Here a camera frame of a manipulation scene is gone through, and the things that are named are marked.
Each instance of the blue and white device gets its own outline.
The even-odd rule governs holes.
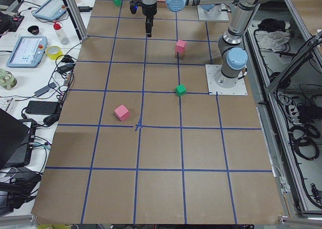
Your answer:
[[[66,7],[62,0],[48,0],[32,15],[38,19],[54,21],[66,13]]]
[[[7,66],[10,68],[36,68],[47,47],[45,36],[22,36],[18,39]]]

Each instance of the yellow tape roll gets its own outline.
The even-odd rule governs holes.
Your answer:
[[[48,57],[52,60],[56,60],[63,58],[63,53],[61,51],[61,48],[59,46],[50,46],[46,49],[46,54]]]

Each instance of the blue circular cap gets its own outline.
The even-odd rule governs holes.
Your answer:
[[[206,10],[206,11],[210,11],[210,10],[212,10],[214,6],[215,6],[215,4],[204,4],[204,5],[200,5],[200,7],[201,7],[203,10]]]
[[[186,0],[166,0],[166,4],[170,11],[178,12],[185,7]]]
[[[247,53],[238,47],[232,48],[227,54],[227,63],[235,70],[244,68],[247,63],[247,59]]]

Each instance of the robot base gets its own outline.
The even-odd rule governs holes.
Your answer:
[[[225,4],[222,4],[221,6],[217,5],[209,12],[198,6],[199,21],[227,23],[229,21],[227,11],[222,11],[222,9],[226,9]]]
[[[210,95],[233,95],[233,96],[247,96],[247,90],[244,79],[237,80],[237,83],[232,88],[225,88],[215,81],[216,73],[221,69],[222,65],[206,65],[208,92]]]

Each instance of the pink cube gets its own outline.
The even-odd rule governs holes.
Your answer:
[[[114,110],[115,115],[123,122],[130,117],[130,111],[124,105],[119,106]]]
[[[178,40],[176,44],[176,52],[178,52],[179,54],[182,54],[183,52],[185,52],[186,44],[187,44],[186,41]]]

